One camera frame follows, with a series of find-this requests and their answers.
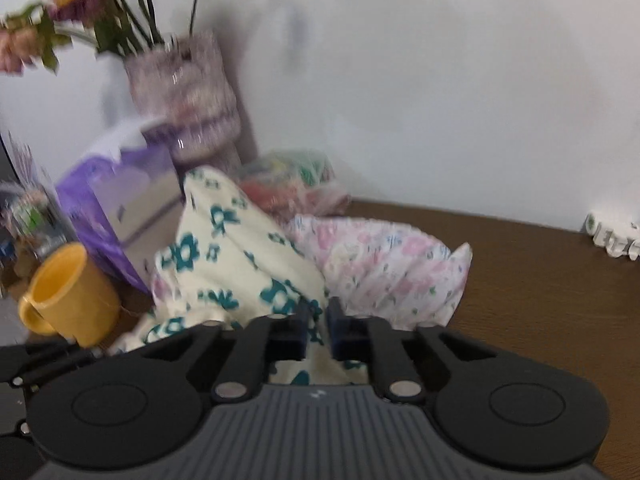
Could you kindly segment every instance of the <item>white wall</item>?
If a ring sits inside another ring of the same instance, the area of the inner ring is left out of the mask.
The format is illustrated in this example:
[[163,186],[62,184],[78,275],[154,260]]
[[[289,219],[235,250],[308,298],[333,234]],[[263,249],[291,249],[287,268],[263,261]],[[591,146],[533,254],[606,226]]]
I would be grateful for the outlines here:
[[[0,0],[0,9],[9,0]],[[183,33],[191,0],[157,0]],[[202,0],[261,151],[325,150],[357,196],[577,229],[640,216],[640,0]],[[82,48],[0,80],[54,178],[118,117],[126,78]]]

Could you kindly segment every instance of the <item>yellow mug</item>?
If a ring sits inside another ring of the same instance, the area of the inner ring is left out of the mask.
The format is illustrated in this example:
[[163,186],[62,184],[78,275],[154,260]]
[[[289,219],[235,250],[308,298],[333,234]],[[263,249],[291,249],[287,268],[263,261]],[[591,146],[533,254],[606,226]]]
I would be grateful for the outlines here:
[[113,329],[120,299],[84,246],[71,243],[60,247],[36,271],[20,299],[18,313],[32,332],[59,333],[88,347]]

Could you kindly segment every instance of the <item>mug handle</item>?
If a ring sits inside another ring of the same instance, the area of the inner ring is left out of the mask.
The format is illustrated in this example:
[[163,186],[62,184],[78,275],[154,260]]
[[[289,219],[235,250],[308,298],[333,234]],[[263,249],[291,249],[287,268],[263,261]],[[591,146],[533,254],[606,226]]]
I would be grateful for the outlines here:
[[56,329],[44,320],[31,301],[31,298],[25,294],[18,303],[18,315],[23,325],[36,334],[56,335],[58,333]]

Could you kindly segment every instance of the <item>round black disc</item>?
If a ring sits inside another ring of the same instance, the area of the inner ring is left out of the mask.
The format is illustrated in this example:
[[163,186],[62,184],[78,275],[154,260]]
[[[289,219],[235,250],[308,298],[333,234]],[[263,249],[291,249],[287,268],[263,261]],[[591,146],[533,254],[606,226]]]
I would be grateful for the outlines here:
[[199,394],[171,362],[113,358],[49,383],[33,397],[27,422],[54,460],[114,470],[177,449],[202,410]]
[[35,446],[23,438],[0,438],[0,480],[27,480],[44,460]]
[[454,373],[434,407],[465,452],[511,470],[549,470],[593,459],[609,426],[588,381],[526,360],[484,360]]

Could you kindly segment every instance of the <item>gray ribbed plate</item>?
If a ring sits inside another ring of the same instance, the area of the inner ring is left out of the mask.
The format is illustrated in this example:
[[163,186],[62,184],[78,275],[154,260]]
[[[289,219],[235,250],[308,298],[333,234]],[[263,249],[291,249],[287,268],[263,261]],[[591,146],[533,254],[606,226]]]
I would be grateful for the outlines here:
[[34,480],[603,480],[588,465],[546,474],[506,472],[451,449],[414,406],[370,386],[275,386],[219,406],[183,448],[119,472],[48,463]]

